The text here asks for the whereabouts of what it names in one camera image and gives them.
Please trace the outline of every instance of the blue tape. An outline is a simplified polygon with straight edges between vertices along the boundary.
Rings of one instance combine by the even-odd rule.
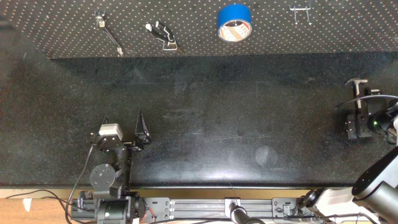
[[[251,15],[250,15],[250,9],[246,7],[243,4],[233,4],[230,6],[224,7],[219,13],[218,13],[218,36],[228,42],[237,42],[240,40],[245,39],[247,36],[245,36],[242,39],[239,40],[228,40],[225,39],[221,36],[220,32],[221,29],[228,24],[231,21],[240,21],[243,22],[246,26],[246,28],[249,26],[248,29],[248,35],[251,33]]]

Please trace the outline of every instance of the roll of tape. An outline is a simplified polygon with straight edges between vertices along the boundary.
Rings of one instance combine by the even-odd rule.
[[[227,42],[239,42],[251,33],[250,9],[242,4],[224,7],[218,13],[218,36]]]

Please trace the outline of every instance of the wooden floor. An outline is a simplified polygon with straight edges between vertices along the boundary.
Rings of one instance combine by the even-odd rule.
[[[10,195],[23,194],[36,189],[3,189],[0,190],[0,198]],[[60,198],[68,198],[70,190],[52,189],[52,192]],[[81,190],[76,190],[73,198],[77,198]],[[165,189],[165,190],[138,190],[141,197],[169,197],[173,199],[204,199],[204,198],[225,198],[237,197],[245,199],[272,199],[274,197],[300,197],[305,195],[307,190],[188,190],[188,189]],[[24,224],[48,224],[48,223],[67,223],[65,212],[59,202],[55,199],[40,199],[41,197],[51,196],[48,192],[37,192],[31,195],[23,195],[14,199],[0,199],[0,222],[1,223],[24,223]],[[23,198],[32,198],[30,210],[27,211],[23,203]]]

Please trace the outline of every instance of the pegboard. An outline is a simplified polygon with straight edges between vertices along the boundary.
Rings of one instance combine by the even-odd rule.
[[[252,33],[238,43],[222,41],[217,15],[230,4],[251,10]],[[311,6],[311,25],[304,11]],[[95,29],[94,11],[125,57],[181,56],[162,50],[145,29],[162,21],[190,56],[398,51],[398,1],[312,0],[0,0],[0,13],[49,58],[117,57],[116,46]]]

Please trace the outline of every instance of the black countertop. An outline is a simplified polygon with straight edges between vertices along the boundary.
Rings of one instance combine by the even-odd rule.
[[[334,106],[353,77],[398,94],[396,53],[49,60],[8,35],[4,188],[71,187],[104,115],[128,138],[139,110],[152,145],[133,155],[133,187],[343,187],[392,149],[348,140]],[[105,159],[93,153],[82,186]]]

